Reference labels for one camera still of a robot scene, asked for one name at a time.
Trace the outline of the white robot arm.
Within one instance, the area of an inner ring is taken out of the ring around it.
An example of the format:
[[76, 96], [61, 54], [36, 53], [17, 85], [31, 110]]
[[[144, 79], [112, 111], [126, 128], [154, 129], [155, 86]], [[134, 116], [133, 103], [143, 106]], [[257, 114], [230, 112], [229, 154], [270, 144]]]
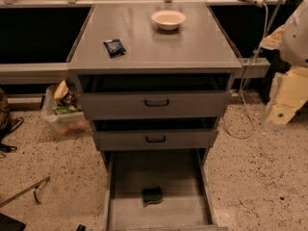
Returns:
[[261, 47], [280, 52], [291, 68], [280, 77], [266, 122], [288, 124], [308, 101], [308, 0], [302, 0], [285, 24], [261, 41]]

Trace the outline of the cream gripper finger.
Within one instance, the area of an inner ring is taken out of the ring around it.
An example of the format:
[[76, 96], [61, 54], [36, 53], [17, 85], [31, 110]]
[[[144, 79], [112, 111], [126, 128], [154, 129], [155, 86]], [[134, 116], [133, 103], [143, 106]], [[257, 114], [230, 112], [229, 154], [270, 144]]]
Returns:
[[283, 32], [284, 26], [281, 25], [280, 27], [275, 29], [270, 35], [263, 38], [260, 42], [260, 46], [268, 50], [278, 50], [280, 48]]
[[280, 129], [308, 102], [308, 68], [292, 66], [285, 74], [277, 72], [271, 83], [265, 125]]

